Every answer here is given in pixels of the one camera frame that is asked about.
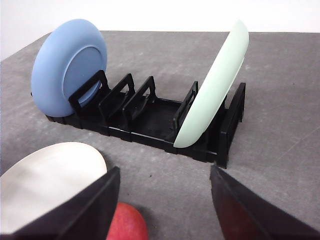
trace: gray table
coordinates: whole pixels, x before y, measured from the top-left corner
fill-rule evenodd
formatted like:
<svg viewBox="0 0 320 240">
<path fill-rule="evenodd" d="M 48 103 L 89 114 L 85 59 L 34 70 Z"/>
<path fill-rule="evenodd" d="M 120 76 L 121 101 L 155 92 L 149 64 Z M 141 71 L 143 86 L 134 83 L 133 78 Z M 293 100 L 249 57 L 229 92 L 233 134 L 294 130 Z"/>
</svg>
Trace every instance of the gray table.
<svg viewBox="0 0 320 240">
<path fill-rule="evenodd" d="M 153 75 L 157 95 L 182 101 L 200 85 L 227 33 L 103 31 L 113 87 Z M 150 239 L 223 239 L 213 208 L 210 163 L 49 122 L 30 96 L 34 59 L 47 36 L 1 63 L 2 173 L 26 155 L 87 143 L 121 168 L 119 200 L 136 206 Z M 231 88 L 246 82 L 243 122 L 227 172 L 272 204 L 320 230 L 320 34 L 251 33 Z"/>
</svg>

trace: black plastic dish rack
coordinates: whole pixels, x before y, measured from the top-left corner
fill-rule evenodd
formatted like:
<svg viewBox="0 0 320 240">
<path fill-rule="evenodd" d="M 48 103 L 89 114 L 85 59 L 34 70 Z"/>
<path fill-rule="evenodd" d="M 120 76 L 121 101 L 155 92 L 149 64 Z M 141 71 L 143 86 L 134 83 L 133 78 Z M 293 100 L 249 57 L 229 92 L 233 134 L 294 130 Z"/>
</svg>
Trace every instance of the black plastic dish rack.
<svg viewBox="0 0 320 240">
<path fill-rule="evenodd" d="M 101 87 L 97 94 L 88 104 L 81 107 L 78 99 L 98 81 L 101 82 Z M 121 92 L 126 86 L 128 91 Z M 245 91 L 246 84 L 242 82 L 233 96 L 229 109 L 225 108 L 224 99 L 199 140 L 185 148 L 174 147 L 174 142 L 198 93 L 197 81 L 193 83 L 183 102 L 180 102 L 157 97 L 153 76 L 149 76 L 138 91 L 135 91 L 130 73 L 110 89 L 105 72 L 100 70 L 69 97 L 74 114 L 47 118 L 52 122 L 152 146 L 198 161 L 216 162 L 219 167 L 227 168 L 232 139 L 238 122 L 243 118 Z"/>
</svg>

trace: white plate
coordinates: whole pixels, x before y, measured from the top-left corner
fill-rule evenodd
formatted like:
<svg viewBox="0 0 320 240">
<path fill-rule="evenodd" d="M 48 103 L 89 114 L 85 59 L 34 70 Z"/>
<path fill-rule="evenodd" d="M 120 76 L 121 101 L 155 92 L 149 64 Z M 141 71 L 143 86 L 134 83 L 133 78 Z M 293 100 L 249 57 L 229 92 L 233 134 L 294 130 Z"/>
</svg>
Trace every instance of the white plate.
<svg viewBox="0 0 320 240">
<path fill-rule="evenodd" d="M 191 146 L 206 131 L 238 74 L 248 44 L 248 30 L 238 21 L 216 56 L 183 121 L 173 144 L 175 148 Z"/>
<path fill-rule="evenodd" d="M 1 233 L 10 234 L 63 204 L 107 172 L 92 146 L 64 142 L 42 148 L 1 177 Z"/>
</svg>

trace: light green plate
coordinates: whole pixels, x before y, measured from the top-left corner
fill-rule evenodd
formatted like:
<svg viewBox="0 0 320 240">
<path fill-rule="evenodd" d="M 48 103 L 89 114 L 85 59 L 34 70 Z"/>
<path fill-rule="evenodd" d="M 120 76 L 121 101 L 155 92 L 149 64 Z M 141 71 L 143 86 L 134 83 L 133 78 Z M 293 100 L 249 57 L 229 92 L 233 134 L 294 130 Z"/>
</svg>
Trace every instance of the light green plate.
<svg viewBox="0 0 320 240">
<path fill-rule="evenodd" d="M 184 119 L 173 145 L 175 148 L 191 146 L 207 129 L 236 78 L 248 44 L 248 30 L 238 21 L 216 56 Z"/>
</svg>

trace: plate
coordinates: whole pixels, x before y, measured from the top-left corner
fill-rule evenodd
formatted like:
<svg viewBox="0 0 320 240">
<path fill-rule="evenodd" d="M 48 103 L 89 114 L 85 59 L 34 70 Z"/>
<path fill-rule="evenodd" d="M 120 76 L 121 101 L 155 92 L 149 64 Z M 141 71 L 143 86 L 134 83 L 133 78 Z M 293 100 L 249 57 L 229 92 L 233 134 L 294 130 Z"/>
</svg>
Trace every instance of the plate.
<svg viewBox="0 0 320 240">
<path fill-rule="evenodd" d="M 34 61 L 31 92 L 36 106 L 51 117 L 74 111 L 68 98 L 97 71 L 106 70 L 107 47 L 100 31 L 89 21 L 74 19 L 54 30 Z M 84 106 L 97 93 L 97 82 L 80 99 Z"/>
<path fill-rule="evenodd" d="M 173 144 L 175 148 L 191 146 L 206 131 L 238 74 L 248 44 L 248 30 L 238 21 L 216 56 L 182 123 Z"/>
<path fill-rule="evenodd" d="M 0 177 L 1 233 L 34 221 L 106 172 L 103 156 L 80 142 L 54 144 L 26 156 Z"/>
</svg>

